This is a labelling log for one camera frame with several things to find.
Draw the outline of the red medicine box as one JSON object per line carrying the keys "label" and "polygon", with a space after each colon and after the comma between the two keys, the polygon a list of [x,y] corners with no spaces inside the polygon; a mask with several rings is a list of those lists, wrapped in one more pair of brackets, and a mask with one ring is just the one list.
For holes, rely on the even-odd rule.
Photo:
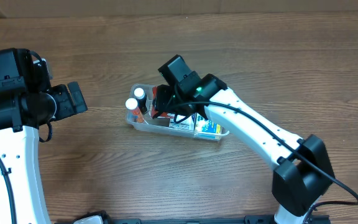
{"label": "red medicine box", "polygon": [[153,100],[150,115],[155,118],[167,118],[168,114],[164,111],[170,102],[172,88],[168,85],[159,85],[152,88]]}

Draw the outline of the black bottle white cap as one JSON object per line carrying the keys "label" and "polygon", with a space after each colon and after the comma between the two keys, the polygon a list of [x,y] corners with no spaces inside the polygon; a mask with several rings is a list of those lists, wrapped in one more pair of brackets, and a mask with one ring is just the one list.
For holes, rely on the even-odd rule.
{"label": "black bottle white cap", "polygon": [[138,107],[139,107],[141,113],[146,114],[146,112],[148,112],[148,108],[146,105],[147,94],[146,94],[145,90],[143,88],[136,88],[134,90],[134,96],[138,102]]}

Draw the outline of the white medicine box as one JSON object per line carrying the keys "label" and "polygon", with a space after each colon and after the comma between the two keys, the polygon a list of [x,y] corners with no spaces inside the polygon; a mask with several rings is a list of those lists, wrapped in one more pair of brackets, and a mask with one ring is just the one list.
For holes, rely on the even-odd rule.
{"label": "white medicine box", "polygon": [[169,114],[169,118],[170,118],[170,123],[169,123],[169,127],[170,128],[175,128],[175,129],[181,129],[181,130],[185,130],[185,131],[193,131],[195,128],[195,116],[191,115],[189,118],[187,118],[186,120],[180,122],[180,123],[175,123],[174,122],[174,114]]}

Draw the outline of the orange bottle white cap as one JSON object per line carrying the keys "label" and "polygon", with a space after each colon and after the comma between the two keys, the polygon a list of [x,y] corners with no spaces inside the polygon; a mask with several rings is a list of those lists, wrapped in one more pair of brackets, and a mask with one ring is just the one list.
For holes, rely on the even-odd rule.
{"label": "orange bottle white cap", "polygon": [[128,98],[126,100],[126,108],[131,112],[136,123],[144,123],[145,119],[139,108],[139,103],[135,98]]}

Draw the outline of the blue yellow VapoDrops box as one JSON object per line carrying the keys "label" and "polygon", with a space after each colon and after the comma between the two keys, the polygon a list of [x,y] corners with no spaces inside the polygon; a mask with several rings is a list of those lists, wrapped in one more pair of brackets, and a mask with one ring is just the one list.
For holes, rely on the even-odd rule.
{"label": "blue yellow VapoDrops box", "polygon": [[195,131],[199,133],[221,134],[222,127],[211,120],[204,119],[198,114],[196,117]]}

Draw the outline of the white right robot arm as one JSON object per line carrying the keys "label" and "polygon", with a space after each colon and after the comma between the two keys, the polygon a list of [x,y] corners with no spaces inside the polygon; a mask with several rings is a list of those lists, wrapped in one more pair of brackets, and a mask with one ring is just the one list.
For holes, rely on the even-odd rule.
{"label": "white right robot arm", "polygon": [[273,172],[272,194],[280,204],[275,223],[313,223],[312,212],[334,176],[322,139],[290,133],[247,106],[218,77],[200,77],[180,55],[158,71],[167,84],[157,87],[155,115],[199,114],[226,128],[256,152]]}

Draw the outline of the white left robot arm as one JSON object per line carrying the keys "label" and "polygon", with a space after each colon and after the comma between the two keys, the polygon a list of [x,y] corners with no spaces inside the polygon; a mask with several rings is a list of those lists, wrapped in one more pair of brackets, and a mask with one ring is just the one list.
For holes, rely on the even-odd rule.
{"label": "white left robot arm", "polygon": [[50,223],[39,169],[39,128],[87,111],[77,82],[52,86],[47,61],[0,50],[0,223]]}

